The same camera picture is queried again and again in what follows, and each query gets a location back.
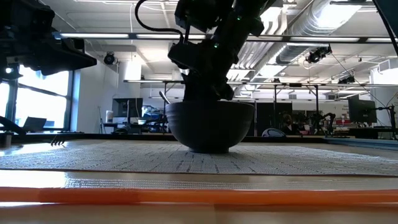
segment window frame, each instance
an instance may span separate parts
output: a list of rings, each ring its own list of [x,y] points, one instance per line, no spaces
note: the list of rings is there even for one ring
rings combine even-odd
[[[21,84],[18,80],[3,80],[3,83],[9,85],[9,94],[8,94],[8,103],[6,106],[6,118],[14,121],[16,115],[16,105],[17,105],[17,95],[18,88],[26,88],[28,90],[36,91],[39,93],[43,93],[51,96],[60,96],[67,100],[67,106],[65,109],[64,120],[63,120],[63,128],[43,128],[43,131],[69,131],[70,130],[70,121],[72,115],[72,99],[73,99],[73,82],[74,82],[75,71],[69,71],[68,77],[68,92],[67,95],[60,95],[58,93],[54,93],[52,91],[43,90],[41,88],[32,87],[29,85]]]

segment laptop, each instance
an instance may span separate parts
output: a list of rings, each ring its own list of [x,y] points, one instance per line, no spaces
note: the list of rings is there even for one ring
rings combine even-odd
[[[44,124],[46,121],[47,121],[46,118],[27,117],[25,124],[22,128],[23,128],[23,130],[29,131],[32,133],[43,131]]]

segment computer monitor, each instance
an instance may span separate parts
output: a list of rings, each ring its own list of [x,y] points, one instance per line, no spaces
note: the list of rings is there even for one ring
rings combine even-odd
[[[142,116],[142,98],[116,98],[112,102],[113,116],[115,118],[127,117],[127,102],[130,101],[130,118]]]
[[[348,98],[349,120],[358,123],[376,123],[376,104],[370,100],[360,100],[359,96]]]

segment black bowl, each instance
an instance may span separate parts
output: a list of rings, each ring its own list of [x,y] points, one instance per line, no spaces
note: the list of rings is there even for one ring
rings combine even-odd
[[[191,151],[227,153],[249,131],[254,107],[227,101],[191,101],[166,106],[174,137]]]

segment person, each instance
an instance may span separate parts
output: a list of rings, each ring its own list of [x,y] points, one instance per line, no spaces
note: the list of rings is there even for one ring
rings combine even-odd
[[[284,126],[281,129],[281,131],[283,131],[283,133],[285,133],[286,135],[300,134],[300,128],[297,124],[293,123],[293,119],[292,119],[291,115],[284,114],[283,122],[284,122]]]

